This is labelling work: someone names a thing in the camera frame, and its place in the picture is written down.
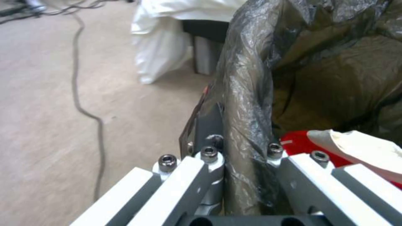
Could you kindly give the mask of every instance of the black cable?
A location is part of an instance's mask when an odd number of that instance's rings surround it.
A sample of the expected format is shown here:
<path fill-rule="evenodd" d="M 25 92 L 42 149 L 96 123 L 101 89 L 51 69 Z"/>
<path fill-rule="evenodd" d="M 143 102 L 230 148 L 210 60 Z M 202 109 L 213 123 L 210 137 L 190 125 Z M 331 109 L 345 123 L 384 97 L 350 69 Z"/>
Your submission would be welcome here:
<path fill-rule="evenodd" d="M 82 3 L 85 3 L 86 0 L 79 1 L 75 4 L 68 4 L 63 0 L 63 2 L 68 5 L 68 7 L 59 9 L 56 6 L 53 6 L 54 8 L 58 9 L 57 11 L 53 12 L 41 12 L 40 14 L 42 15 L 48 15 L 48 16 L 54 16 L 54 15 L 59 15 L 59 14 L 71 14 L 73 18 L 77 21 L 79 24 L 79 28 L 76 31 L 74 38 L 73 38 L 73 73 L 72 73 L 72 79 L 71 79 L 71 85 L 72 85 L 72 95 L 73 95 L 73 100 L 74 100 L 74 106 L 79 111 L 81 114 L 94 119 L 98 123 L 98 147 L 99 147 L 99 156 L 100 156 L 100 166 L 99 166 L 99 171 L 98 171 L 98 176 L 96 177 L 96 183 L 95 183 L 95 189 L 94 189 L 94 202 L 96 202 L 99 199 L 100 196 L 100 188 L 101 188 L 101 182 L 102 178 L 105 172 L 105 167 L 106 167 L 106 150 L 105 150 L 105 142 L 104 142 L 104 131 L 103 131 L 103 120 L 88 112 L 85 110 L 80 103 L 80 97 L 78 94 L 78 72 L 80 69 L 80 52 L 79 52 L 79 38 L 83 30 L 85 29 L 85 23 L 83 20 L 76 14 L 77 11 L 80 9 L 94 9 L 94 8 L 99 8 L 105 5 L 104 2 L 116 2 L 118 0 L 96 0 L 90 3 L 88 6 L 81 6 Z M 9 21 L 14 21 L 14 20 L 20 20 L 20 19 L 25 19 L 33 16 L 38 16 L 38 14 L 32 13 L 29 15 L 21 16 L 21 17 L 14 17 L 5 21 L 1 21 L 0 24 L 6 23 Z"/>
<path fill-rule="evenodd" d="M 79 24 L 79 28 L 76 31 L 74 38 L 73 38 L 73 75 L 71 79 L 71 84 L 72 84 L 72 93 L 73 93 L 73 99 L 74 99 L 74 105 L 76 109 L 83 115 L 92 118 L 97 121 L 98 123 L 98 147 L 99 147 L 99 155 L 100 155 L 100 166 L 99 166 L 99 172 L 98 176 L 96 177 L 96 184 L 95 184 L 95 189 L 94 189 L 94 202 L 96 202 L 99 199 L 100 196 L 100 188 L 101 188 L 101 181 L 103 174 L 105 172 L 105 165 L 106 165 L 106 151 L 105 151 L 105 143 L 103 139 L 103 120 L 91 113 L 89 113 L 87 110 L 85 110 L 80 103 L 80 97 L 78 95 L 78 72 L 80 69 L 80 52 L 79 52 L 79 38 L 82 33 L 82 31 L 85 29 L 85 24 L 82 21 L 82 19 L 75 13 L 71 14 L 74 19 L 77 21 Z"/>

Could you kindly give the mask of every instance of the gray carpet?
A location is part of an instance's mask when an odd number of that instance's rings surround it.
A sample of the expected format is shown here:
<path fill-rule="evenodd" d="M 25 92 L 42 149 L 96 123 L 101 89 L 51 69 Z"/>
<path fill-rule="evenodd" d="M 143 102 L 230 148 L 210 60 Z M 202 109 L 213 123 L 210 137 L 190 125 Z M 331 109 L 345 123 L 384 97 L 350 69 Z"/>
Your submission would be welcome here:
<path fill-rule="evenodd" d="M 79 93 L 105 121 L 106 192 L 133 167 L 151 169 L 178 155 L 178 137 L 211 77 L 190 63 L 153 85 L 133 66 L 134 4 L 82 10 Z M 65 225 L 92 203 L 99 168 L 97 124 L 76 111 L 71 94 L 71 16 L 0 25 L 0 223 Z"/>

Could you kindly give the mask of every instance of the trash bag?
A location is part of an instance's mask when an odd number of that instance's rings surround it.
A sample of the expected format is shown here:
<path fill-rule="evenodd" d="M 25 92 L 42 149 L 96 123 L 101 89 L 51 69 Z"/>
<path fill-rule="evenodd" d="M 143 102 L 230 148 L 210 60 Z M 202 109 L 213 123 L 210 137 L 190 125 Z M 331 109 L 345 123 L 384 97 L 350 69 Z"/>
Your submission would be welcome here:
<path fill-rule="evenodd" d="M 401 0 L 249 0 L 201 107 L 222 110 L 226 214 L 288 214 L 266 164 L 278 131 L 359 130 L 402 144 Z"/>

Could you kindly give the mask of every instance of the plastic wrap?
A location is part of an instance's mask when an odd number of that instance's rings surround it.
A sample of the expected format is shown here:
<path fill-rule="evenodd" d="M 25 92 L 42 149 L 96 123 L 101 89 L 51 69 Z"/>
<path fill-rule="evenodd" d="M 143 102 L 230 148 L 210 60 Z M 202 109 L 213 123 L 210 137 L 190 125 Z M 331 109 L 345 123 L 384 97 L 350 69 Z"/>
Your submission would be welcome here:
<path fill-rule="evenodd" d="M 401 6 L 249 0 L 235 13 L 201 108 L 224 106 L 226 214 L 289 213 L 266 164 L 273 124 L 358 129 L 401 144 Z"/>

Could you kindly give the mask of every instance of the white fabric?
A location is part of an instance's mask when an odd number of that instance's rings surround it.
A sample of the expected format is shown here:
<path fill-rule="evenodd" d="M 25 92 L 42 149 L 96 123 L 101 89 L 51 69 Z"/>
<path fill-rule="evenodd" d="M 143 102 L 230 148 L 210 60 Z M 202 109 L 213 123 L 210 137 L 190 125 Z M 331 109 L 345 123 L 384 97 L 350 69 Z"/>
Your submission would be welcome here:
<path fill-rule="evenodd" d="M 246 0 L 142 0 L 131 24 L 140 82 L 149 84 L 181 66 L 189 45 L 179 20 L 229 22 Z"/>
<path fill-rule="evenodd" d="M 402 183 L 402 149 L 395 143 L 359 131 L 310 130 L 308 138 L 353 163 L 362 163 L 383 178 Z"/>

